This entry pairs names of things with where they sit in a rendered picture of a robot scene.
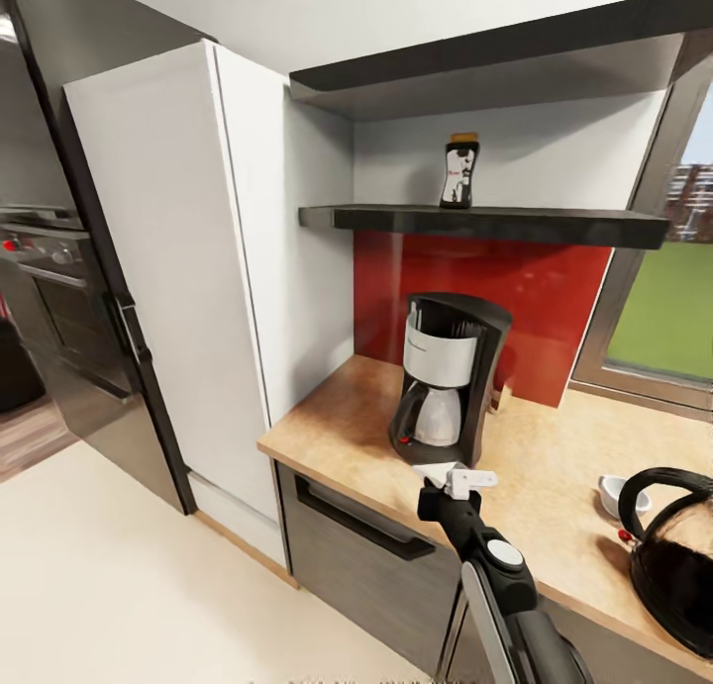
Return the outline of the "bottle of coffee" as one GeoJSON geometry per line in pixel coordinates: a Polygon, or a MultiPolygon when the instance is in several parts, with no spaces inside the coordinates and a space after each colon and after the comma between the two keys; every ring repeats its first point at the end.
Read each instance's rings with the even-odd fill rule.
{"type": "Polygon", "coordinates": [[[479,153],[477,133],[451,136],[451,143],[445,148],[447,182],[440,207],[444,209],[472,207],[472,172],[479,153]]]}

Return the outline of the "coffee cup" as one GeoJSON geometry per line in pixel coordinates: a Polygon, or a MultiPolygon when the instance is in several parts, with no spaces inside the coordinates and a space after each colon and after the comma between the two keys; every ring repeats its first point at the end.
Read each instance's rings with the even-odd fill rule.
{"type": "MultiPolygon", "coordinates": [[[[604,508],[617,519],[621,519],[619,511],[619,499],[623,487],[627,484],[627,479],[622,477],[602,476],[599,478],[599,488],[602,495],[604,508]]],[[[652,508],[652,500],[645,491],[639,493],[637,499],[637,515],[639,518],[646,515],[652,508]]]]}

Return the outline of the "paper coffee filter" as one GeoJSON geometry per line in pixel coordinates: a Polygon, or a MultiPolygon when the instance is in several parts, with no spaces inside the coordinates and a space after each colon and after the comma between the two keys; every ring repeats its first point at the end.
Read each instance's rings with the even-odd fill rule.
{"type": "Polygon", "coordinates": [[[438,488],[451,486],[447,479],[447,471],[450,469],[468,469],[462,462],[442,462],[441,464],[413,465],[414,471],[424,483],[424,478],[430,478],[438,488]]]}

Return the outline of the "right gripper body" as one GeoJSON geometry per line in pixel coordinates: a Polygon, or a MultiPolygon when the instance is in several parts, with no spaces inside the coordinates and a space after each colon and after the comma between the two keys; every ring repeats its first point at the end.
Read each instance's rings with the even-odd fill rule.
{"type": "Polygon", "coordinates": [[[450,538],[450,528],[459,518],[480,518],[482,496],[478,488],[468,489],[468,499],[453,499],[444,488],[422,487],[419,492],[417,516],[421,521],[439,522],[450,538]]]}

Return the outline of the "electric kettle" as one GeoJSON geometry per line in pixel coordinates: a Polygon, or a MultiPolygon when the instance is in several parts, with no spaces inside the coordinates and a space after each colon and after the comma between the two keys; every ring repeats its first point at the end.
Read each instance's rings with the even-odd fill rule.
{"type": "Polygon", "coordinates": [[[713,478],[675,468],[643,471],[620,494],[624,531],[633,546],[631,581],[649,613],[679,643],[713,662],[713,478]],[[653,485],[692,492],[645,529],[639,493],[653,485]]]}

